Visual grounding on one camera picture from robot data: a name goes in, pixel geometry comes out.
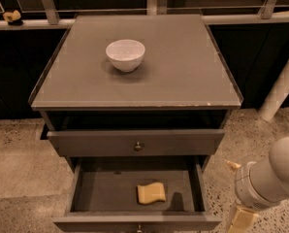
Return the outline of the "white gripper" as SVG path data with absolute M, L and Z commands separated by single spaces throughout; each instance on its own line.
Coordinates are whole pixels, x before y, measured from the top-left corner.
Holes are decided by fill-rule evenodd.
M 227 159 L 225 159 L 225 162 L 231 170 L 237 170 L 235 175 L 235 193 L 244 204 L 244 206 L 237 202 L 232 204 L 226 225 L 226 233 L 246 233 L 259 216 L 253 210 L 266 210 L 270 207 L 270 203 L 252 185 L 250 169 L 253 162 L 247 162 L 242 166 Z

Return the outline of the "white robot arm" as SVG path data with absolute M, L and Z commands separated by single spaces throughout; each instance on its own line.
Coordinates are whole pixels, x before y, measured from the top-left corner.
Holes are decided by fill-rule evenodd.
M 289 199 L 289 137 L 275 142 L 266 158 L 233 166 L 236 199 L 225 233 L 246 233 L 261 211 Z

